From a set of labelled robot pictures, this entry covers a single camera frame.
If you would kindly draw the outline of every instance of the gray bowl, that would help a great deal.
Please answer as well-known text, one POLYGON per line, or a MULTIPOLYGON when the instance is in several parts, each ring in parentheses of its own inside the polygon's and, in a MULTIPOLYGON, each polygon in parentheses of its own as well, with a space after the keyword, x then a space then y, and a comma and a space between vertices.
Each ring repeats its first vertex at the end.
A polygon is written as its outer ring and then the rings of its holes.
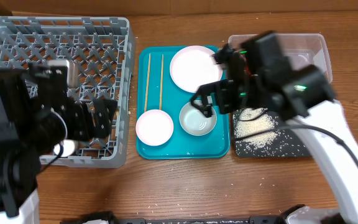
POLYGON ((180 110, 179 122, 180 126, 187 133, 194 136, 202 136, 210 133, 216 125, 216 112, 212 108, 212 117, 206 118, 198 109, 187 103, 180 110))

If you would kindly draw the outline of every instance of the dish rack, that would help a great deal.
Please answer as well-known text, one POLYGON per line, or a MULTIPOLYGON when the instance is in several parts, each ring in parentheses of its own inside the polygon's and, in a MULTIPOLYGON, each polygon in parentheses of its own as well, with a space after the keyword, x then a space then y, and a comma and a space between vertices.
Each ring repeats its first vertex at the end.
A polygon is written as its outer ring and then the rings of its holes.
MULTIPOLYGON (((134 73, 135 38, 123 17, 0 17, 0 68, 27 68, 68 59, 77 64, 81 86, 67 95, 86 103, 103 97, 118 101, 112 132, 106 139, 81 142, 74 155, 54 164, 69 167, 118 168, 126 161, 128 100, 134 73)), ((30 97, 37 85, 26 83, 30 97)), ((56 155, 40 157, 43 164, 56 155)))

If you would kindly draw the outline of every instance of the pink plate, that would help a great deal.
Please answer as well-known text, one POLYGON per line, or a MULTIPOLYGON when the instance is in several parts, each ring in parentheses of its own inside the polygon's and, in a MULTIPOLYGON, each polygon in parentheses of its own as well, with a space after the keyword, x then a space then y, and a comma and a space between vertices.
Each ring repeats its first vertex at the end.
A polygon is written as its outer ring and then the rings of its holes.
POLYGON ((211 49, 189 46, 178 51, 170 64, 173 82, 182 90, 195 93, 200 85, 219 81, 222 69, 216 64, 211 49))
POLYGON ((166 143, 173 133, 172 118, 164 111, 149 110, 142 114, 136 122, 136 135, 149 146, 166 143))

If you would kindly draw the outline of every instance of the wood grain surface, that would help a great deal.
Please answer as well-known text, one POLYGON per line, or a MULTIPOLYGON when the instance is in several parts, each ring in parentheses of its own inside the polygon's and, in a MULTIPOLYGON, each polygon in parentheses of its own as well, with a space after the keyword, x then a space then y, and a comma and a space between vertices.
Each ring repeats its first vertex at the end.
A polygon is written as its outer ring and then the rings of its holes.
MULTIPOLYGON (((232 34, 265 30, 324 35, 333 87, 358 141, 358 12, 302 12, 128 17, 137 58, 150 46, 225 44, 232 34)), ((112 210, 118 218, 235 218, 279 214, 305 203, 336 207, 312 159, 150 161, 135 148, 137 63, 131 82, 127 161, 119 169, 52 166, 38 176, 41 223, 112 210)))

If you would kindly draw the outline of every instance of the cable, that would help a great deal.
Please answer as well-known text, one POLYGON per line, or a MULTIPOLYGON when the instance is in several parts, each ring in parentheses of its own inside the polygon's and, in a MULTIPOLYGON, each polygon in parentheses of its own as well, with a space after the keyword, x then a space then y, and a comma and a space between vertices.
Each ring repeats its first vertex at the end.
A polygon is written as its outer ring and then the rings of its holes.
POLYGON ((63 155, 63 150, 64 150, 63 145, 59 143, 59 146, 60 146, 60 150, 57 156, 54 159, 52 159, 52 161, 50 161, 47 165, 45 165, 44 168, 41 169, 39 173, 45 171, 50 165, 52 165, 57 159, 59 159, 63 155))
POLYGON ((19 72, 19 71, 26 71, 26 69, 21 69, 21 68, 0 68, 0 72, 19 72))
POLYGON ((358 168, 358 160, 357 160, 356 156, 354 155, 352 150, 349 148, 349 146, 347 146, 347 144, 341 138, 339 138, 335 134, 333 134, 323 128, 319 128, 319 127, 315 127, 315 126, 311 126, 311 125, 299 124, 299 125, 293 125, 293 126, 281 126, 281 127, 277 127, 277 128, 273 128, 273 129, 269 129, 269 130, 265 130, 265 131, 260 131, 258 133, 250 134, 248 136, 234 138, 232 140, 233 141, 241 141, 243 139, 251 138, 251 137, 254 137, 259 134, 265 134, 265 133, 268 133, 271 131, 279 131, 279 130, 287 130, 287 129, 312 129, 312 130, 315 130, 315 131, 318 131, 318 132, 328 135, 329 137, 333 138, 338 145, 342 146, 346 150, 346 152, 350 155, 350 157, 353 159, 354 163, 356 164, 356 166, 358 168))
POLYGON ((267 114, 267 110, 264 110, 263 112, 261 112, 261 114, 259 114, 258 116, 254 117, 254 118, 251 118, 251 119, 248 119, 248 120, 238 120, 238 121, 255 121, 256 119, 259 119, 261 116, 267 114))

